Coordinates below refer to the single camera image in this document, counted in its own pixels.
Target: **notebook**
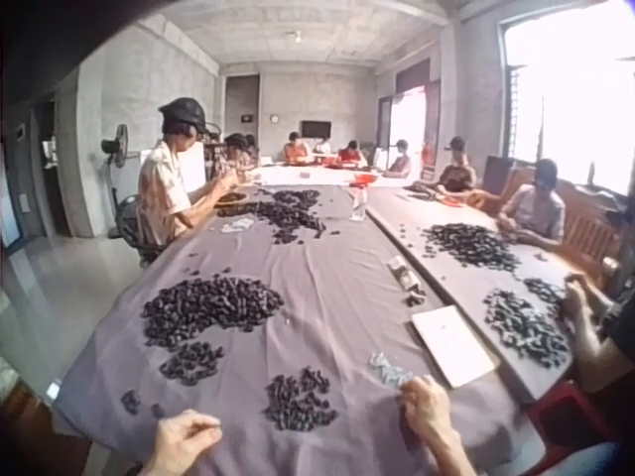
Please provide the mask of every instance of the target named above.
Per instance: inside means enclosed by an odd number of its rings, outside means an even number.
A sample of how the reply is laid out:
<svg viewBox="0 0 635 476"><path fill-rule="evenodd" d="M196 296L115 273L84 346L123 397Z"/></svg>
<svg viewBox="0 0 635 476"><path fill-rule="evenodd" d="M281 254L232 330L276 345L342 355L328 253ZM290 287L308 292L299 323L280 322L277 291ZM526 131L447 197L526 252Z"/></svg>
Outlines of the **notebook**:
<svg viewBox="0 0 635 476"><path fill-rule="evenodd" d="M420 312L412 320L454 389L496 368L455 306Z"/></svg>

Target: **red chair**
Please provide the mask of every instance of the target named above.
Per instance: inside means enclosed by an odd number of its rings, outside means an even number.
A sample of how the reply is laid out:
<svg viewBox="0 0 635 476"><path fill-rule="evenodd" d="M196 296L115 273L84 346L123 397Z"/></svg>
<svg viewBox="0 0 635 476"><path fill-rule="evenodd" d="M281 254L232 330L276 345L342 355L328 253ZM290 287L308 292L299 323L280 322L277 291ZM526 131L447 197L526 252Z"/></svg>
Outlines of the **red chair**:
<svg viewBox="0 0 635 476"><path fill-rule="evenodd" d="M556 385L528 410L528 416L547 449L543 459L523 476L538 476L577 451L618 439L617 432L571 382Z"/></svg>

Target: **hat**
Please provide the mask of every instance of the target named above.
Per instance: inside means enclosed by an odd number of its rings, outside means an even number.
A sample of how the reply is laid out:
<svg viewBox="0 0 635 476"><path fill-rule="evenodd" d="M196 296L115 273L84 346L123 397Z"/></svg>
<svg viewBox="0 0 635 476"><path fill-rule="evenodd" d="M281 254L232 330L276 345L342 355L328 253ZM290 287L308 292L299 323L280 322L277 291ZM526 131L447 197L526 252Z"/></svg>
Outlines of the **hat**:
<svg viewBox="0 0 635 476"><path fill-rule="evenodd" d="M465 141L460 136L454 136L445 149L447 151L465 152Z"/></svg>
<svg viewBox="0 0 635 476"><path fill-rule="evenodd" d="M159 108L164 117L192 124L200 134L211 134L205 125L205 111L193 97L180 97Z"/></svg>
<svg viewBox="0 0 635 476"><path fill-rule="evenodd" d="M230 134L229 136L225 137L224 143L227 146L236 147L240 149L241 151L244 151L249 147L247 138L238 132L234 134Z"/></svg>

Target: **gray shirt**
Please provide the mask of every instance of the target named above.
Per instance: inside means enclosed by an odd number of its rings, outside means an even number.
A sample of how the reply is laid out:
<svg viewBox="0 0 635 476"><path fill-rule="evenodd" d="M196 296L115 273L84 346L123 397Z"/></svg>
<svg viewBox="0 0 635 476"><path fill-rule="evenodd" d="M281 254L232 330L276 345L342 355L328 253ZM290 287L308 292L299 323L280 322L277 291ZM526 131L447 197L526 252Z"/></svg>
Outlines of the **gray shirt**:
<svg viewBox="0 0 635 476"><path fill-rule="evenodd" d="M554 191L541 197L533 185L521 185L506 207L521 228L551 240L565 236L565 203Z"/></svg>

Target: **long table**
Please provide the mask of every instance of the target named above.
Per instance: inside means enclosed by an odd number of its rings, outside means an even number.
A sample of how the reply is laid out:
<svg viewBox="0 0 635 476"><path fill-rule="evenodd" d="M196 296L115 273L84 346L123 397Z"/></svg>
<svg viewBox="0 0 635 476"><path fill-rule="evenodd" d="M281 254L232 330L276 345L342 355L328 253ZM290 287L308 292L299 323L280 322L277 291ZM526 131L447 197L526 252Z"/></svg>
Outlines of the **long table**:
<svg viewBox="0 0 635 476"><path fill-rule="evenodd" d="M534 307L546 311L546 305L510 273L492 271L473 266L463 267L449 253L438 253L434 258L424 258L427 238L421 230L434 225L469 223L496 230L494 220L470 207L454 208L436 201L422 201L402 188L371 187L368 193L369 213L400 243L404 253L410 254L421 265L422 272L431 284L450 297L469 317L490 346L501 356L503 375L516 398L532 403L542 397L570 368L572 357L558 368L545 369L532 360L519 357L511 348L500 342L498 333L485 323L487 305L485 297L494 289L512 291L528 300ZM521 264L516 272L519 278L541 278L559 286L572 270L558 256L540 252L528 245L512 245L512 251Z"/></svg>
<svg viewBox="0 0 635 476"><path fill-rule="evenodd" d="M434 460L406 429L397 390L368 366L371 354L382 351L393 365L441 378L412 334L406 296L385 265L399 250L371 220L348 219L346 188L311 188L321 193L315 210L327 226L320 239L301 230L304 244L274 245L265 222L226 234L219 230L231 219L215 218L170 246L100 321L63 379L55 411L78 433L136 460L152 449L152 404L168 415L189 408L215 415L224 438L198 463L199 474L430 474ZM340 234L330 235L334 230ZM281 293L283 310L251 333L209 328L198 340L225 348L219 373L195 387L166 380L158 368L170 354L145 346L144 303L191 270L204 278L227 266L231 276L260 279ZM443 305L425 283L424 290L423 309ZM340 416L309 433L278 431L262 415L265 386L308 365L330 378L328 399ZM120 403L132 389L142 401L137 416ZM452 422L474 464L488 469L518 454L522 415L497 373L450 398Z"/></svg>

